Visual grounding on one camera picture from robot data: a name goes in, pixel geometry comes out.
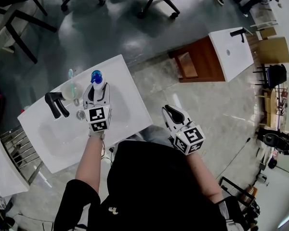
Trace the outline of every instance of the chair wheel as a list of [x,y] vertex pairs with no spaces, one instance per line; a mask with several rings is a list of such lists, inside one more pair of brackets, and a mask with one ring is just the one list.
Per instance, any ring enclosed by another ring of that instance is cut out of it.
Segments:
[[62,11],[67,11],[67,5],[61,6],[61,10],[62,10]]
[[170,18],[171,18],[171,19],[175,19],[175,18],[177,18],[178,16],[179,16],[179,15],[178,15],[176,12],[174,12],[174,13],[171,14]]
[[137,18],[144,19],[144,17],[145,17],[145,14],[143,12],[138,12],[137,13]]

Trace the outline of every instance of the black shirt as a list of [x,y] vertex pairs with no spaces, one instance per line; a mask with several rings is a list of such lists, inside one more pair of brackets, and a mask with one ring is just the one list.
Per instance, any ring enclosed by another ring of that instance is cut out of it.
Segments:
[[[67,231],[76,226],[86,226],[87,230],[152,227],[227,230],[219,206],[200,192],[185,156],[171,147],[121,142],[107,187],[109,196],[101,203],[88,184],[80,180],[68,182],[54,230]],[[88,204],[88,223],[80,222]],[[238,204],[232,209],[240,212]]]

